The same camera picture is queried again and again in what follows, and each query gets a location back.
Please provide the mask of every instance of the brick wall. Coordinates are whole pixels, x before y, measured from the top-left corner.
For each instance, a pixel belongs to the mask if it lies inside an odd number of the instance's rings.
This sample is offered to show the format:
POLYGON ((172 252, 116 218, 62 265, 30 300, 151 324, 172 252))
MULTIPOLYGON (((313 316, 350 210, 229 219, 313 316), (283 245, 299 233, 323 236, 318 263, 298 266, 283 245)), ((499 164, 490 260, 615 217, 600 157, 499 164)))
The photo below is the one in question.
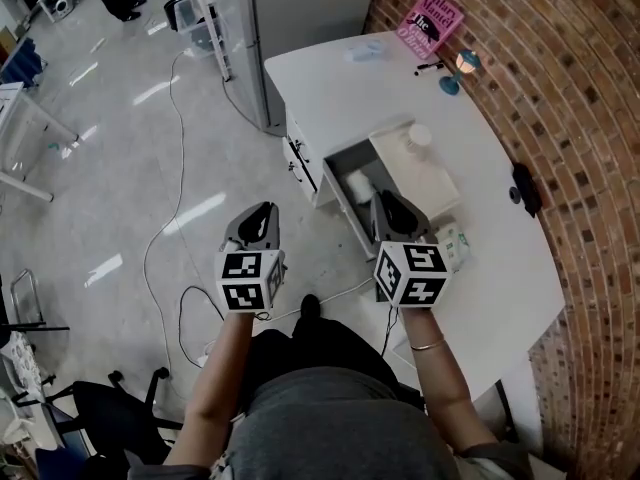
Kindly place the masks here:
MULTIPOLYGON (((640 0, 452 0, 440 50, 483 68, 463 85, 535 173, 566 308, 531 350, 545 452, 572 477, 640 463, 640 0)), ((373 0, 369 31, 415 0, 373 0)))

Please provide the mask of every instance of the pink book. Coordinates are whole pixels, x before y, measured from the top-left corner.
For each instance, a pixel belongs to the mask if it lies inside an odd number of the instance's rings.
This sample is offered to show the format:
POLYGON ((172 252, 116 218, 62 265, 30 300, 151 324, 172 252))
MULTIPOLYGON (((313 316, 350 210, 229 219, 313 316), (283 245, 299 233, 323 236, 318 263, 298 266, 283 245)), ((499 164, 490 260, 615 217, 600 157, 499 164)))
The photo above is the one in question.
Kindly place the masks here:
POLYGON ((418 0, 396 30, 398 37, 421 60, 426 60, 462 21, 449 0, 418 0))

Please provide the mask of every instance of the white cube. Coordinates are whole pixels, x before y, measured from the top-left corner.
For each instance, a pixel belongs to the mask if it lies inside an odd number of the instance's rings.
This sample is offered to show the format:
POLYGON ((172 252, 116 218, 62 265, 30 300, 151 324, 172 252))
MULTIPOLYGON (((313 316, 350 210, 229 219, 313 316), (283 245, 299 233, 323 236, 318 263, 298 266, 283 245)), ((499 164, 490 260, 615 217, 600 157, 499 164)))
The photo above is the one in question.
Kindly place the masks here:
POLYGON ((397 307, 433 307, 453 275, 443 245, 382 242, 374 278, 397 307))
POLYGON ((230 312, 271 312, 284 278, 284 252, 236 251, 216 254, 216 284, 230 312))

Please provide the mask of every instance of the blue table lamp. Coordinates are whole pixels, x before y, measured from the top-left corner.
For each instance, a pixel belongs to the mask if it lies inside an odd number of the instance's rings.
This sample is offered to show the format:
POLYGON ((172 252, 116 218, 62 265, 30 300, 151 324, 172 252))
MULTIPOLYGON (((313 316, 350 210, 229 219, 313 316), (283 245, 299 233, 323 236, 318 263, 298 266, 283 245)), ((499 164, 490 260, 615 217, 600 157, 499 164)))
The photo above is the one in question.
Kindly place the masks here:
POLYGON ((460 90, 460 84, 458 84, 460 77, 463 74, 466 75, 467 73, 475 71, 480 65, 480 57, 476 55, 476 52, 467 49, 461 50, 456 59, 456 67, 458 68, 456 74, 453 76, 443 76, 440 79, 440 87, 447 94, 455 96, 460 90))

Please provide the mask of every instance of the lamp base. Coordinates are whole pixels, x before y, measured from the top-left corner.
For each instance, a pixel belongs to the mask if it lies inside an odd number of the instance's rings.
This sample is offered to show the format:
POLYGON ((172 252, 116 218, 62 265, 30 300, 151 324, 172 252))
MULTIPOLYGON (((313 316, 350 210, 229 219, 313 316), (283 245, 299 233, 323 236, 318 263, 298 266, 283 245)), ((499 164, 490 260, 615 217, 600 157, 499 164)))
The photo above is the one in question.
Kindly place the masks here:
POLYGON ((443 76, 440 79, 440 88, 447 94, 455 96, 460 91, 460 84, 452 76, 443 76))

